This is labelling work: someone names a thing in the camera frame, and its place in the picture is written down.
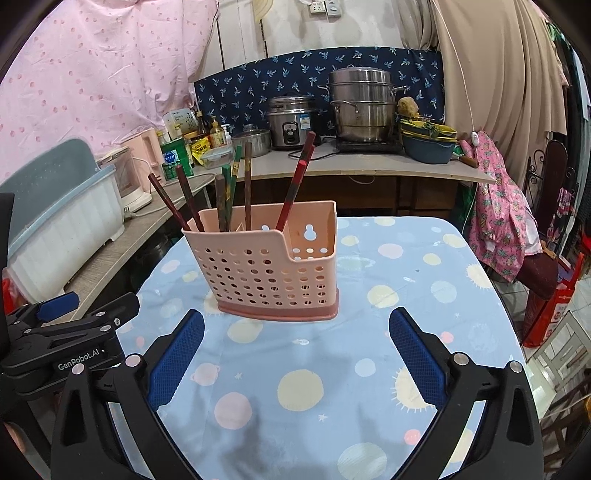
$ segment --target power outlet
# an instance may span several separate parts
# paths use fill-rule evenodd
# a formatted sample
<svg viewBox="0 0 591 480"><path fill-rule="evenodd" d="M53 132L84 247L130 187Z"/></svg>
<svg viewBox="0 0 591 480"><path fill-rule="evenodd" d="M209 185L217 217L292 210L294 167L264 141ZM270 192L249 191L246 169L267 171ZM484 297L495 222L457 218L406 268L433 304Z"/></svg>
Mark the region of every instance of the power outlet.
<svg viewBox="0 0 591 480"><path fill-rule="evenodd" d="M341 17L343 15L339 0L326 0L326 15L328 17Z"/></svg>
<svg viewBox="0 0 591 480"><path fill-rule="evenodd" d="M322 2L312 2L310 5L310 13L311 14L323 14L326 12L326 4L324 1Z"/></svg>

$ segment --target screw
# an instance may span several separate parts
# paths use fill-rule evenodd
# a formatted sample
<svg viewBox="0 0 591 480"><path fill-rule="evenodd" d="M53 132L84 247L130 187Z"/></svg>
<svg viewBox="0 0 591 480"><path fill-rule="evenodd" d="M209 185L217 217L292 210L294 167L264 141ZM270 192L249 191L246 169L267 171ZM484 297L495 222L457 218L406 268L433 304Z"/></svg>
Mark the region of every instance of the screw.
<svg viewBox="0 0 591 480"><path fill-rule="evenodd" d="M72 373L74 375L80 375L84 371L84 364L76 364L72 367Z"/></svg>
<svg viewBox="0 0 591 480"><path fill-rule="evenodd" d="M137 367L141 361L142 358L139 355L130 355L125 359L125 365L128 367Z"/></svg>
<svg viewBox="0 0 591 480"><path fill-rule="evenodd" d="M519 362L516 362L515 360L513 360L512 362L509 363L509 367L511 367L511 369L516 374L520 374L523 370L523 366Z"/></svg>
<svg viewBox="0 0 591 480"><path fill-rule="evenodd" d="M453 361L455 363L457 363L458 365L464 366L464 365L467 365L468 364L469 358L468 358L468 356L465 353L456 353L453 356Z"/></svg>

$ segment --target red chopstick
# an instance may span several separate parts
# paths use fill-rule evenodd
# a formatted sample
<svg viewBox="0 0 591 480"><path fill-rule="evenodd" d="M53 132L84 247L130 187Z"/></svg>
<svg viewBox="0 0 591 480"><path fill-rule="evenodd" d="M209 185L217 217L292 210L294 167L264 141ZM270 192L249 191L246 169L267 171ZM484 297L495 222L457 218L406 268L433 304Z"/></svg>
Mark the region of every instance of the red chopstick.
<svg viewBox="0 0 591 480"><path fill-rule="evenodd" d="M205 228L203 227L201 219L199 218L199 211L197 210L197 206L195 205L195 199L193 198L191 185L189 185L189 181L187 180L187 176L184 172L183 166L177 165L176 172L178 183L181 186L181 190L183 191L183 195L185 197L185 200L187 201L187 205L189 206L189 211L191 212L193 220L195 220L195 226L197 227L197 230L199 230L200 232L204 232Z"/></svg>
<svg viewBox="0 0 591 480"><path fill-rule="evenodd" d="M172 212L173 216L177 219L177 222L181 226L181 228L187 232L190 232L191 229L187 225L187 222L185 222L185 220L181 216L180 212L174 206L174 203L170 199L170 197L168 196L168 193L166 193L166 191L162 188L162 185L160 185L160 182L156 178L156 175L151 173L150 175L148 175L148 180L150 181L152 186L156 189L156 192L158 192L158 195L160 195L160 198L162 198L162 201L164 202L164 204L168 207L168 209Z"/></svg>
<svg viewBox="0 0 591 480"><path fill-rule="evenodd" d="M315 138L316 134L314 132L308 132L308 135L306 136L306 143L304 144L304 148L301 151L300 160L297 163L294 177L293 179L291 179L291 185L287 190L285 202L283 203L283 208L281 209L281 214L279 215L279 220L277 222L277 226L275 227L276 230L279 230L281 232L285 228L287 218L290 215L291 207L293 206L297 196L297 192L300 189L301 181L303 180L306 170L308 168L308 164L312 159L312 154L314 153Z"/></svg>

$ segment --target wall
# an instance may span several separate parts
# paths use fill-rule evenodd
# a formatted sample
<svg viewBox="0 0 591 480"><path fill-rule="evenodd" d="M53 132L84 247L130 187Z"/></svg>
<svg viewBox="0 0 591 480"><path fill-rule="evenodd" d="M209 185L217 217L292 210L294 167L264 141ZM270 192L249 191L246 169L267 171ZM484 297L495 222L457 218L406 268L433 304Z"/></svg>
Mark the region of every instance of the wall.
<svg viewBox="0 0 591 480"><path fill-rule="evenodd" d="M324 15L312 16L298 0L275 0L262 20L268 54L330 47L402 47L395 1L341 0L343 16L327 20ZM222 53L227 69L265 58L265 43L254 21L252 0L219 1L219 20L192 80L221 72Z"/></svg>

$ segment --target cloth hanging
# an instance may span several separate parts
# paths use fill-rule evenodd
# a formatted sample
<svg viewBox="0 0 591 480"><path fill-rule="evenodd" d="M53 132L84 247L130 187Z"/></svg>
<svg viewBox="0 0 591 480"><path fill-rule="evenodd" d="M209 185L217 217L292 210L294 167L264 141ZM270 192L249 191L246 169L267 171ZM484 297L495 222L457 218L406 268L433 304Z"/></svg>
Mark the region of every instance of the cloth hanging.
<svg viewBox="0 0 591 480"><path fill-rule="evenodd" d="M460 146L495 183L478 185L468 244L478 260L512 282L525 256L542 251L540 237L525 196L509 178L501 153L486 133L479 132L478 138L478 148L465 140Z"/></svg>
<svg viewBox="0 0 591 480"><path fill-rule="evenodd" d="M398 9L404 48L437 48L439 41L430 0L398 0L393 6Z"/></svg>
<svg viewBox="0 0 591 480"><path fill-rule="evenodd" d="M527 159L545 150L547 132L566 134L561 79L544 22L528 0L431 1L443 56L446 124L463 135L488 132L507 172L523 185Z"/></svg>
<svg viewBox="0 0 591 480"><path fill-rule="evenodd" d="M64 0L0 85L0 180L72 137L95 155L192 104L216 0Z"/></svg>

